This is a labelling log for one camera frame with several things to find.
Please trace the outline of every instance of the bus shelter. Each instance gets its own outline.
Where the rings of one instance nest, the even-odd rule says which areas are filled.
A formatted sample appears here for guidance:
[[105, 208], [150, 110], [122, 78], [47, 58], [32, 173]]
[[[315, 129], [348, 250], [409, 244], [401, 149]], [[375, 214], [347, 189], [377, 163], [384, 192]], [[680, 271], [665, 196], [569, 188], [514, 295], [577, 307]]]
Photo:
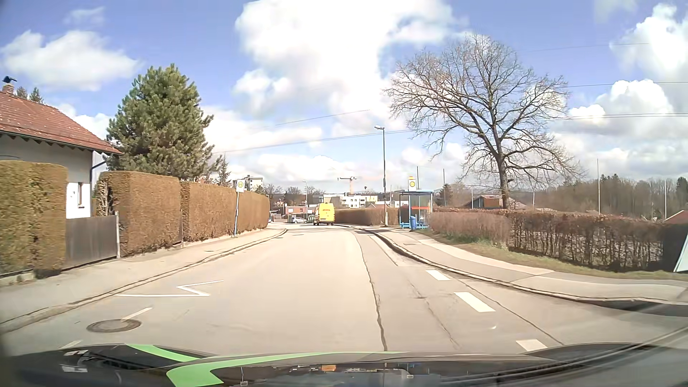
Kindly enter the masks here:
[[411, 228], [411, 217], [416, 217], [416, 227], [419, 229], [428, 228], [428, 214], [432, 212], [434, 191], [396, 191], [399, 200], [408, 198], [409, 205], [399, 207], [399, 225], [402, 229]]

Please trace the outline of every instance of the white road marking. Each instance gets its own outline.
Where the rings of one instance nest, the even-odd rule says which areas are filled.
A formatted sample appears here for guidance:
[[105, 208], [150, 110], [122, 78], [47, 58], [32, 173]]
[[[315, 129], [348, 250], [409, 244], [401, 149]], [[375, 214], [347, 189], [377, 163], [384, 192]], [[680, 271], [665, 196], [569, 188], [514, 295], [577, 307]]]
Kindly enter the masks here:
[[432, 275], [437, 281], [449, 281], [450, 278], [440, 273], [437, 270], [426, 270], [429, 275]]
[[126, 316], [126, 317], [122, 317], [122, 320], [129, 320], [129, 319], [132, 319], [132, 318], [134, 318], [134, 317], [140, 315], [141, 313], [146, 313], [147, 311], [150, 311], [151, 309], [152, 309], [152, 308], [143, 308], [143, 309], [141, 309], [140, 311], [138, 311], [138, 312], [136, 312], [136, 313], [132, 313], [131, 315], [128, 315], [128, 316]]
[[454, 292], [454, 294], [459, 296], [461, 300], [464, 300], [471, 308], [475, 309], [478, 312], [495, 311], [488, 304], [485, 304], [483, 301], [480, 301], [477, 297], [475, 297], [467, 291], [456, 291]]
[[538, 339], [516, 340], [516, 343], [528, 352], [547, 348], [547, 346], [542, 344]]
[[210, 294], [195, 289], [190, 289], [189, 286], [214, 284], [216, 282], [223, 282], [224, 280], [199, 282], [197, 284], [179, 285], [177, 289], [182, 289], [193, 294], [115, 294], [120, 297], [208, 297]]
[[79, 343], [81, 343], [81, 340], [74, 340], [73, 342], [71, 342], [71, 343], [69, 343], [69, 344], [66, 344], [66, 345], [61, 346], [60, 349], [65, 349], [65, 348], [73, 347], [73, 346], [75, 346], [75, 345], [77, 345], [77, 344], [79, 344]]

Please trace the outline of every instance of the road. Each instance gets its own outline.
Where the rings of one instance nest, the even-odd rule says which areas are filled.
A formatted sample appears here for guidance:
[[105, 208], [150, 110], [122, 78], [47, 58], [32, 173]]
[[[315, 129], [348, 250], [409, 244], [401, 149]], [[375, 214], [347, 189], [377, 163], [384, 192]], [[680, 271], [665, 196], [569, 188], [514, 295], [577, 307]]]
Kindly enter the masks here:
[[[362, 231], [286, 227], [274, 240], [31, 324], [3, 340], [10, 354], [117, 342], [218, 355], [523, 353], [647, 341], [688, 325], [681, 317], [579, 304], [437, 271]], [[141, 325], [116, 333], [87, 330], [125, 317]]]

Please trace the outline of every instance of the dhl van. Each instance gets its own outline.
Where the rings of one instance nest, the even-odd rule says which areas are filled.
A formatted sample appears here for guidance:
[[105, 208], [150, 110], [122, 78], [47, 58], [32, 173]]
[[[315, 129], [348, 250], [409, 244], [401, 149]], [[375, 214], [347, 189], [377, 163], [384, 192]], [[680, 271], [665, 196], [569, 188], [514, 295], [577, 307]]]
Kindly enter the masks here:
[[332, 203], [320, 203], [315, 207], [313, 225], [334, 224], [334, 205]]

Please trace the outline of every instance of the white house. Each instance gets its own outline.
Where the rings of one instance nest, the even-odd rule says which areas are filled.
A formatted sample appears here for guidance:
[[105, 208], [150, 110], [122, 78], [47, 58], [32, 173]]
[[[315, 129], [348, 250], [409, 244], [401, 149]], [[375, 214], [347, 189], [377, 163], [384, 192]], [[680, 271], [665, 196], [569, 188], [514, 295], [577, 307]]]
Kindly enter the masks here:
[[94, 152], [121, 154], [56, 108], [19, 98], [12, 85], [4, 85], [0, 92], [0, 160], [66, 167], [67, 218], [91, 215]]

